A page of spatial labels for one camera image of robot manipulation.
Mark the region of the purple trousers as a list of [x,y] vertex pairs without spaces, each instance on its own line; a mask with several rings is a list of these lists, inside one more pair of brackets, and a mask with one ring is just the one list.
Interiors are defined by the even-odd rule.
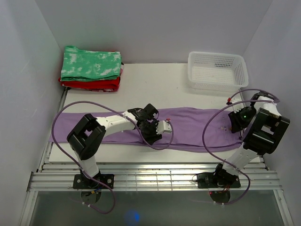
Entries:
[[[192,107],[179,107],[159,109],[158,119],[171,119],[174,128],[174,138],[168,147],[173,150],[205,153],[202,133],[208,120],[218,112],[218,109],[196,109]],[[219,113],[208,125],[205,132],[205,143],[211,152],[224,152],[241,146],[240,133],[232,133],[229,111]],[[55,123],[54,135],[58,143],[67,143],[67,135],[87,113],[62,113]],[[91,113],[94,117],[111,116],[114,113]],[[164,133],[162,139],[152,146],[166,147],[171,134]],[[105,144],[118,145],[146,145],[137,130],[127,130],[106,136]]]

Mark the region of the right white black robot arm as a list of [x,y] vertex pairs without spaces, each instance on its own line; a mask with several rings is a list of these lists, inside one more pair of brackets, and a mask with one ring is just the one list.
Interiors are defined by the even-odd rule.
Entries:
[[249,106],[228,114],[232,133],[244,131],[242,145],[223,163],[217,165],[212,182],[218,186],[231,186],[238,182],[238,174],[251,160],[271,154],[279,145],[290,120],[277,110],[279,99],[266,91],[251,98]]

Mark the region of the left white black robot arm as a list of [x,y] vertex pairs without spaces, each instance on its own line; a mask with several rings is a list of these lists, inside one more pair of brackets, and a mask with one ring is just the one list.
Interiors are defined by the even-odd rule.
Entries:
[[144,140],[152,145],[162,138],[164,132],[170,132],[171,127],[166,121],[155,119],[157,114],[158,110],[148,104],[144,109],[129,109],[121,115],[108,117],[84,115],[67,136],[67,141],[82,167],[81,181],[89,188],[99,185],[101,173],[96,165],[95,153],[104,137],[138,127]]

